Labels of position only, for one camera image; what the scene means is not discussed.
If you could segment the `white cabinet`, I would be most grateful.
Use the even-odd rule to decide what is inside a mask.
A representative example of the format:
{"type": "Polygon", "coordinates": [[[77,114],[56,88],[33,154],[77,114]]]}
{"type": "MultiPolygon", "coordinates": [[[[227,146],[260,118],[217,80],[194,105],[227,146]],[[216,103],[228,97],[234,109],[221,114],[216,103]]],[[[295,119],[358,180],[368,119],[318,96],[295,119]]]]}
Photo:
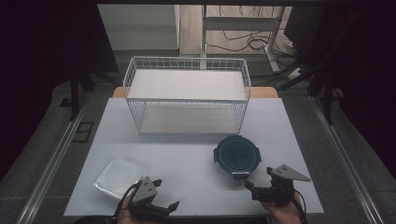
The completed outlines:
{"type": "Polygon", "coordinates": [[[179,5],[97,5],[113,50],[179,49],[179,5]]]}

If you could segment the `white metal desk frame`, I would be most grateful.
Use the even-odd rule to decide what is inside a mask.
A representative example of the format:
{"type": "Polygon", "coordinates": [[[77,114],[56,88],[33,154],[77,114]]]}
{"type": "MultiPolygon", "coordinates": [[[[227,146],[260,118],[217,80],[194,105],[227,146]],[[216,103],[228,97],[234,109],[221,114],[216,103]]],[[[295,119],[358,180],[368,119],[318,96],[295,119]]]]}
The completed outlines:
{"type": "Polygon", "coordinates": [[[202,43],[200,56],[206,57],[206,32],[207,31],[259,31],[270,32],[269,42],[264,47],[268,62],[274,73],[279,73],[280,68],[274,55],[274,44],[283,19],[285,7],[281,7],[275,17],[247,18],[247,17],[208,17],[206,5],[202,6],[202,43]]]}

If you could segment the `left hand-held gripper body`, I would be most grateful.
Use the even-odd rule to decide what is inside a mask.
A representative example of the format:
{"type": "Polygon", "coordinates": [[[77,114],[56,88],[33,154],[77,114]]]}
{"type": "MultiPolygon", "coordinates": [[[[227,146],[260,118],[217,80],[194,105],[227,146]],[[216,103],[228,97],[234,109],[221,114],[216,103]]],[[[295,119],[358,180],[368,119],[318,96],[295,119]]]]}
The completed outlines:
{"type": "Polygon", "coordinates": [[[138,220],[161,220],[159,209],[152,204],[157,194],[157,187],[152,184],[149,176],[139,181],[128,202],[130,214],[138,220]]]}

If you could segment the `person's right hand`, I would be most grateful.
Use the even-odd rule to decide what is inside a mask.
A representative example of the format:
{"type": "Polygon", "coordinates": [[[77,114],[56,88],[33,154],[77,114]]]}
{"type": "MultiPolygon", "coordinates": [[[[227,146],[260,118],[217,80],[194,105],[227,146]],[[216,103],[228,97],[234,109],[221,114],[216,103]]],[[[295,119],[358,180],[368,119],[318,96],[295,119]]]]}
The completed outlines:
{"type": "Polygon", "coordinates": [[[277,224],[303,224],[301,214],[293,202],[283,206],[262,202],[262,206],[272,214],[277,224]]]}

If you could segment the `white wire shelf rack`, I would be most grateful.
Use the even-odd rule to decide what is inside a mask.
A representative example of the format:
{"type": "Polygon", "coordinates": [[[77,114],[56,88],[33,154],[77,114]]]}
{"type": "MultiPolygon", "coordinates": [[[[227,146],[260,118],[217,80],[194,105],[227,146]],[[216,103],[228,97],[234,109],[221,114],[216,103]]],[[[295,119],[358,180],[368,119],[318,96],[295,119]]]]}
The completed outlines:
{"type": "Polygon", "coordinates": [[[133,57],[122,88],[140,133],[238,134],[251,94],[233,58],[133,57]]]}

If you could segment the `person's left hand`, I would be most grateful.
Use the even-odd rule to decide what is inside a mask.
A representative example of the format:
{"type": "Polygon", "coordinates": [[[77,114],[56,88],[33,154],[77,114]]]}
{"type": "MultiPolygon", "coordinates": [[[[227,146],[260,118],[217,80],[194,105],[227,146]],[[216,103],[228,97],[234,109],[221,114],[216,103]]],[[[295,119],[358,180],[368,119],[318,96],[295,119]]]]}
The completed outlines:
{"type": "Polygon", "coordinates": [[[130,197],[123,200],[119,214],[117,215],[116,224],[140,224],[127,209],[130,197]]]}

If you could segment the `white power strip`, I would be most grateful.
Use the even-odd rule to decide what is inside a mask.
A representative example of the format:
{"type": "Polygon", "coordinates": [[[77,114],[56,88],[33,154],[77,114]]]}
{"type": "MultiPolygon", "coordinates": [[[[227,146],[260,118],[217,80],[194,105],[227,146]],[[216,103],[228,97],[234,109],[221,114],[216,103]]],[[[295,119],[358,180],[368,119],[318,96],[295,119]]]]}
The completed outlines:
{"type": "Polygon", "coordinates": [[[299,75],[301,75],[304,72],[303,68],[296,68],[294,71],[292,71],[288,76],[287,79],[288,80],[293,80],[296,77],[298,77],[299,75]]]}

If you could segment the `round dark green lidded container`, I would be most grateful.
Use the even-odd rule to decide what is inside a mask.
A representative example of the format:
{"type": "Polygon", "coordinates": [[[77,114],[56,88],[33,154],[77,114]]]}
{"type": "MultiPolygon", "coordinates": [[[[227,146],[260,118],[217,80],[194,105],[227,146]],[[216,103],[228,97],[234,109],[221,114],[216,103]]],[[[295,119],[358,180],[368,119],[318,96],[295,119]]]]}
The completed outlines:
{"type": "Polygon", "coordinates": [[[245,180],[262,161],[260,150],[241,135],[229,135],[213,150],[214,162],[235,180],[245,180]]]}

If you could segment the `black floor bracket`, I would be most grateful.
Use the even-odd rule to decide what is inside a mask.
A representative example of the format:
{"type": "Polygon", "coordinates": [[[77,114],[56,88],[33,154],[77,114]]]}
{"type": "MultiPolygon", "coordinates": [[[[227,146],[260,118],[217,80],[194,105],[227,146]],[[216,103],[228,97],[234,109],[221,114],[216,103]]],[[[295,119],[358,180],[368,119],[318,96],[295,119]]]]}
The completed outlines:
{"type": "Polygon", "coordinates": [[[78,125],[77,130],[73,136],[73,143],[87,143],[93,128],[93,121],[83,121],[78,125]]]}

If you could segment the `aluminium floor rail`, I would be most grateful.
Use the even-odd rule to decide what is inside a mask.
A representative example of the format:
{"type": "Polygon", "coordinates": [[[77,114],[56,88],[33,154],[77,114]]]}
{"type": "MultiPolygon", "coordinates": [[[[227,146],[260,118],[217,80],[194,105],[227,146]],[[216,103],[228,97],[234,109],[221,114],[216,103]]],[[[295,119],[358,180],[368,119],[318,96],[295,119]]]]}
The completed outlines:
{"type": "Polygon", "coordinates": [[[49,161],[44,171],[37,180],[35,187],[31,195],[29,196],[25,206],[22,208],[16,224],[32,224],[35,220],[36,214],[45,199],[50,185],[64,159],[64,155],[71,144],[74,134],[78,129],[78,125],[80,124],[85,114],[90,99],[90,93],[84,93],[82,95],[81,103],[79,105],[79,111],[77,112],[75,117],[68,123],[68,126],[58,146],[55,148],[54,152],[49,158],[49,161]]]}
{"type": "Polygon", "coordinates": [[[317,97],[313,96],[309,96],[309,100],[315,108],[316,114],[324,129],[324,132],[330,140],[334,153],[336,154],[368,221],[370,222],[370,224],[385,224],[377,209],[372,195],[363,184],[359,174],[357,173],[356,168],[354,167],[351,159],[347,155],[346,149],[344,148],[344,145],[342,144],[336,130],[323,115],[324,109],[320,103],[320,100],[317,97]]]}

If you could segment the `black metal stand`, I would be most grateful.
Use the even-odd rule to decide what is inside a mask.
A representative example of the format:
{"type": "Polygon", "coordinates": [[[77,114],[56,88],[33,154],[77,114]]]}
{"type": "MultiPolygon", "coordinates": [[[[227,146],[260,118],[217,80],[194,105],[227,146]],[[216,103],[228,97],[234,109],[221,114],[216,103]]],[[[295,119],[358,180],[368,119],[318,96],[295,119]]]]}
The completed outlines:
{"type": "Polygon", "coordinates": [[[314,68],[314,78],[307,89],[310,95],[318,95],[321,90],[324,90],[322,109],[323,116],[329,125],[332,125],[332,92],[334,84],[334,68],[330,62],[323,61],[314,68]]]}

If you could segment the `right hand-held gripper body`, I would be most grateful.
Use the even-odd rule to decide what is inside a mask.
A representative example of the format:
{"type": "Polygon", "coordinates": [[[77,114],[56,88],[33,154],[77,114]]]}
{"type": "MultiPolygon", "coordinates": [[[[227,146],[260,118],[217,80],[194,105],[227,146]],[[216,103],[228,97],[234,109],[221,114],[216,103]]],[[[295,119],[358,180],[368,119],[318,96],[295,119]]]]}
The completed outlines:
{"type": "Polygon", "coordinates": [[[251,197],[254,201],[284,205],[294,198],[294,180],[304,182],[311,181],[310,177],[297,172],[286,164],[275,168],[272,174],[270,188],[258,187],[260,189],[259,193],[251,193],[251,197]]]}

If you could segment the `white square plastic container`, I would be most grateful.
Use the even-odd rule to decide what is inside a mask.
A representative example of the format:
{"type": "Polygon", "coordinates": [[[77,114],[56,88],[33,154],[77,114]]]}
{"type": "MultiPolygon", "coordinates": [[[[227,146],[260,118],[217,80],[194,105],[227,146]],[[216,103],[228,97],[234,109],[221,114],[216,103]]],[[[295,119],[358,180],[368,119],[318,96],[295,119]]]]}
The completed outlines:
{"type": "Polygon", "coordinates": [[[93,183],[95,188],[115,199],[137,183],[143,175],[140,167],[123,160],[111,161],[93,183]]]}

